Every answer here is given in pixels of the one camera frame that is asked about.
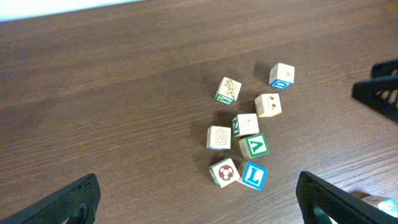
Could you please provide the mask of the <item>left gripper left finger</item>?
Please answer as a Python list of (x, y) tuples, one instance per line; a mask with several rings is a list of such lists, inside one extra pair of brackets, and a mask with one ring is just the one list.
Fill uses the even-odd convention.
[(101, 192), (94, 174), (87, 174), (1, 223), (94, 223)]

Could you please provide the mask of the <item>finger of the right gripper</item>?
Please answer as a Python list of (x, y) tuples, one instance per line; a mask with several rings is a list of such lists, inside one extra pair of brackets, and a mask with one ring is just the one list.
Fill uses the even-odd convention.
[(353, 85), (351, 96), (397, 123), (397, 77), (372, 78)]
[(374, 64), (371, 69), (371, 78), (391, 76), (397, 71), (398, 59)]

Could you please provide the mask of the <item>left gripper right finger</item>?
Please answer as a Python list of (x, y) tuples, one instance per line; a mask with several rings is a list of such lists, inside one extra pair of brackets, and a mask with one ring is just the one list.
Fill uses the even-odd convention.
[(397, 224), (397, 218), (307, 171), (300, 173), (296, 196), (305, 224), (332, 222)]

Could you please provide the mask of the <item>blue letter block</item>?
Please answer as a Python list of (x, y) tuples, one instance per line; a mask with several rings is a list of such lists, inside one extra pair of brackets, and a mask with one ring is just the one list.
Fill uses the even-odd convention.
[(361, 200), (378, 208), (380, 211), (397, 218), (397, 204), (392, 198), (369, 195)]

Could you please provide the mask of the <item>blue D block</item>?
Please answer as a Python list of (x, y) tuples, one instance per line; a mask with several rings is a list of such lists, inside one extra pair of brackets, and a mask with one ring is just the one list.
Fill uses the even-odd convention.
[(277, 63), (269, 75), (269, 85), (274, 88), (286, 89), (294, 84), (295, 67), (284, 63)]

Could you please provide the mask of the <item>green V block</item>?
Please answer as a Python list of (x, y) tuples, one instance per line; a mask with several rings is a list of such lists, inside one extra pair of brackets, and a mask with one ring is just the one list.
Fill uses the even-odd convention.
[(244, 158), (256, 158), (269, 153), (269, 147), (262, 133), (248, 136), (239, 140)]

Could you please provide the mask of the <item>yellow-edged picture block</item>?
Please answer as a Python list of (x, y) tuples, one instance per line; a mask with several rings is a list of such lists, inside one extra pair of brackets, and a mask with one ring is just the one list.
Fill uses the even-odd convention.
[(254, 104), (259, 118), (276, 116), (282, 112), (278, 93), (261, 94), (254, 99)]

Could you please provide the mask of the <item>blue L block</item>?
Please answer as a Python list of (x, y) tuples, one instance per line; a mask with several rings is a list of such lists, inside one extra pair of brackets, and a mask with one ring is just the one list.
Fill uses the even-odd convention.
[(255, 190), (262, 190), (268, 175), (268, 170), (253, 162), (242, 162), (238, 172), (238, 182)]

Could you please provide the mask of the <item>soccer ball block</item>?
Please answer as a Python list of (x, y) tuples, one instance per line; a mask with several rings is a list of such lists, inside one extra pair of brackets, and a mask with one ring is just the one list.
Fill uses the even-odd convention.
[(241, 177), (231, 158), (223, 159), (209, 166), (208, 169), (215, 184), (221, 188), (237, 181)]

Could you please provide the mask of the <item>green N block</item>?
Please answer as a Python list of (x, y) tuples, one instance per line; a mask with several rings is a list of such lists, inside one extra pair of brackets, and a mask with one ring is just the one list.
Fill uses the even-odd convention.
[(232, 118), (233, 135), (235, 137), (259, 133), (256, 113), (237, 114)]

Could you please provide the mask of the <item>pretzel picture block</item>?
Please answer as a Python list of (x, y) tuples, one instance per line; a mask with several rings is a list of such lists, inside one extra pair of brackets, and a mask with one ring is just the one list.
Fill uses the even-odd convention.
[(231, 149), (231, 128), (210, 126), (207, 130), (206, 148), (213, 150)]

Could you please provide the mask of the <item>green-edged picture block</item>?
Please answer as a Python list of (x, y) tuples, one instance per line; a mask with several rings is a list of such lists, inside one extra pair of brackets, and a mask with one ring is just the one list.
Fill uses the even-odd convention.
[(223, 77), (216, 91), (215, 100), (225, 105), (233, 105), (241, 90), (242, 83), (228, 77)]

